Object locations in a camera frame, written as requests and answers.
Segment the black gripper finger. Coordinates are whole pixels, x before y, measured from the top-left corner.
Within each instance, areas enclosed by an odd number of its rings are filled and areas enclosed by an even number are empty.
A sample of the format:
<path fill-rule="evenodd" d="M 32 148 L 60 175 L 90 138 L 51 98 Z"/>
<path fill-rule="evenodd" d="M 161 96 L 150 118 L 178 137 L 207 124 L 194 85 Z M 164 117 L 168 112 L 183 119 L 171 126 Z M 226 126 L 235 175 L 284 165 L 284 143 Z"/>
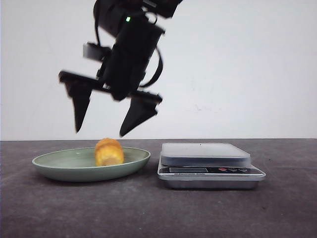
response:
<path fill-rule="evenodd" d="M 125 136 L 135 127 L 157 114 L 156 102 L 134 97 L 120 128 L 120 136 Z"/>
<path fill-rule="evenodd" d="M 87 82 L 67 81 L 65 87 L 74 106 L 75 130 L 79 132 L 84 121 L 92 92 Z"/>

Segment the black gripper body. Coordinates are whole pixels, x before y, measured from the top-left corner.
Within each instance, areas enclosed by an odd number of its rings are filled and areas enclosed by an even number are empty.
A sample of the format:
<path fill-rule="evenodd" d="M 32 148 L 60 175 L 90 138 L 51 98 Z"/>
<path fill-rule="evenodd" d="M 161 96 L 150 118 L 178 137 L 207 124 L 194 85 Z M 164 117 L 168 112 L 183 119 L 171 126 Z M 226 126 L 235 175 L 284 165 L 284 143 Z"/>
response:
<path fill-rule="evenodd" d="M 141 82 L 163 34 L 161 27 L 146 20 L 126 19 L 116 35 L 111 54 L 101 61 L 102 65 L 95 79 L 61 71 L 58 74 L 59 80 L 64 84 L 67 81 L 87 82 L 92 90 L 110 93 L 117 101 L 137 97 L 160 103 L 162 98 L 159 95 L 142 91 L 142 88 L 158 80 L 162 72 L 162 60 L 159 61 L 153 77 L 145 84 Z"/>

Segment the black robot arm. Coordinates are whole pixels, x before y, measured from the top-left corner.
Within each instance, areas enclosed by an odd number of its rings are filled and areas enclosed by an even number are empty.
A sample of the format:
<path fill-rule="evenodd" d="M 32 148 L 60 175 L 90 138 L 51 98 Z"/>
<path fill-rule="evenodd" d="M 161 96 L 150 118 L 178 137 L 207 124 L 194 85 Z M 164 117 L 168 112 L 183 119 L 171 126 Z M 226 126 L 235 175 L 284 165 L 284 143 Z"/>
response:
<path fill-rule="evenodd" d="M 162 102 L 159 95 L 145 92 L 154 84 L 163 70 L 163 62 L 152 78 L 144 83 L 146 68 L 164 30 L 151 22 L 148 13 L 171 18 L 177 0 L 98 0 L 93 14 L 95 30 L 104 29 L 115 38 L 112 47 L 102 46 L 100 41 L 86 43 L 83 56 L 99 61 L 101 67 L 95 78 L 61 71 L 58 75 L 65 85 L 74 106 L 75 129 L 81 129 L 90 96 L 94 90 L 109 93 L 116 101 L 130 98 L 130 108 L 119 134 L 126 135 L 135 127 L 157 114 L 156 106 Z"/>

